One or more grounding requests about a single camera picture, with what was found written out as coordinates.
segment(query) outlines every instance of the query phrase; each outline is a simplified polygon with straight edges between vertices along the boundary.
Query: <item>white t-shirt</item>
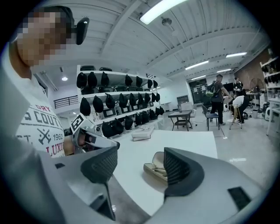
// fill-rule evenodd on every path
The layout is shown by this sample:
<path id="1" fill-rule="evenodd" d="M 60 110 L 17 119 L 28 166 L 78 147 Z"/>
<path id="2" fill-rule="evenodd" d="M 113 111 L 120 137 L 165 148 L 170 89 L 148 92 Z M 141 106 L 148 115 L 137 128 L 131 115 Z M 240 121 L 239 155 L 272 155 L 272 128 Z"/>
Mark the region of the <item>white t-shirt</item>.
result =
<path id="1" fill-rule="evenodd" d="M 240 107 L 244 101 L 244 96 L 238 96 L 235 98 L 235 100 L 232 102 L 233 106 Z"/>
<path id="2" fill-rule="evenodd" d="M 21 78 L 13 69 L 8 47 L 1 55 L 1 129 L 51 157 L 64 156 L 64 131 L 35 76 Z"/>

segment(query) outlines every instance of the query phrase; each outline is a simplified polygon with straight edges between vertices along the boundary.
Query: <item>white floor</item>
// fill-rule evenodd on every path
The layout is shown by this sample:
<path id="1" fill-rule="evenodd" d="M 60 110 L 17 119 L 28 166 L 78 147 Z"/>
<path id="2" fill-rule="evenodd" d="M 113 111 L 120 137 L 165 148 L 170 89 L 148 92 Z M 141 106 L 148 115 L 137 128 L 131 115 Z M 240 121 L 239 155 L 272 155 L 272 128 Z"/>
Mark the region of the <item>white floor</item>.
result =
<path id="1" fill-rule="evenodd" d="M 168 114 L 164 114 L 164 130 L 172 130 L 173 124 Z M 278 117 L 275 117 L 273 128 L 269 136 L 266 135 L 268 121 L 249 118 L 241 127 L 233 124 L 229 130 L 230 112 L 224 112 L 225 126 L 216 127 L 216 121 L 210 122 L 209 131 L 215 136 L 218 158 L 232 163 L 246 175 L 251 177 L 263 188 L 269 189 L 273 184 L 280 164 L 280 133 L 276 133 Z M 191 119 L 192 129 L 189 131 L 207 131 L 206 118 L 202 113 L 202 108 L 197 108 L 195 118 Z M 187 131 L 186 127 L 174 127 L 174 131 Z"/>

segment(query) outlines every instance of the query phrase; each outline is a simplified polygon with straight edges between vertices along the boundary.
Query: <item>jeans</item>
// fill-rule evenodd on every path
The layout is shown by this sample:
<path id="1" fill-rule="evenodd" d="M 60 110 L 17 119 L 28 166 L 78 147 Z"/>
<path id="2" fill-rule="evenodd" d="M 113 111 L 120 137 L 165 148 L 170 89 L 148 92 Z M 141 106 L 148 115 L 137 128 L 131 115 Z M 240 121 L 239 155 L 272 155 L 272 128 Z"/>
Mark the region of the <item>jeans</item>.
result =
<path id="1" fill-rule="evenodd" d="M 219 115 L 219 123 L 223 123 L 223 110 L 224 110 L 224 104 L 223 102 L 211 102 L 212 103 L 212 109 L 211 114 L 214 114 L 216 110 L 218 111 Z"/>

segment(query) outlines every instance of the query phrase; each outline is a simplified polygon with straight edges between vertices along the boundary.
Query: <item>white ceiling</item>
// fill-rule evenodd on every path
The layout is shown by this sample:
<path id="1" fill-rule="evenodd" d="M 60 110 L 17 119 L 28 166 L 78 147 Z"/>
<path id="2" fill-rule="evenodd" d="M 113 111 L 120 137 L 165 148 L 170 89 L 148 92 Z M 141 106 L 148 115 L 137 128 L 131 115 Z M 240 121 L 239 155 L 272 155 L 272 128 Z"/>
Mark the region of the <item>white ceiling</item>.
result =
<path id="1" fill-rule="evenodd" d="M 45 70 L 57 87 L 76 83 L 77 64 L 170 79 L 178 75 L 193 78 L 224 68 L 240 68 L 270 42 L 260 24 L 234 0 L 188 0 L 145 25 L 139 20 L 140 13 L 158 1 L 46 2 L 70 7 L 76 23 L 83 17 L 89 17 L 90 23 L 82 45 L 69 46 L 33 71 Z M 170 18 L 171 26 L 163 26 L 162 18 Z M 246 56 L 225 58 L 244 51 L 248 52 Z M 205 60 L 210 62 L 184 69 Z M 60 66 L 68 77 L 66 82 L 61 81 L 64 74 Z"/>

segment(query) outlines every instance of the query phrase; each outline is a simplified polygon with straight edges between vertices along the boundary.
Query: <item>person standing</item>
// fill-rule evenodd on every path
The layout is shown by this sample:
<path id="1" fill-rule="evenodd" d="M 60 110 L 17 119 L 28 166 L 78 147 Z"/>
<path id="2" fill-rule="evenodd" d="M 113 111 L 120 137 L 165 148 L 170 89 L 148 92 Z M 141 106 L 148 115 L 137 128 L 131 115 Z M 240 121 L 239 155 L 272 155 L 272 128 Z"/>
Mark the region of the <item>person standing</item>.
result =
<path id="1" fill-rule="evenodd" d="M 220 125 L 225 125 L 226 123 L 223 122 L 223 110 L 224 110 L 224 95 L 223 92 L 229 97 L 232 98 L 232 96 L 228 93 L 228 91 L 225 89 L 225 87 L 222 84 L 223 76 L 217 75 L 216 81 L 213 83 L 215 94 L 211 98 L 211 114 L 214 114 L 216 110 L 218 111 L 219 115 L 219 123 Z"/>
<path id="2" fill-rule="evenodd" d="M 234 90 L 237 96 L 243 96 L 243 83 L 239 81 L 239 78 L 235 77 L 235 84 L 234 84 Z"/>

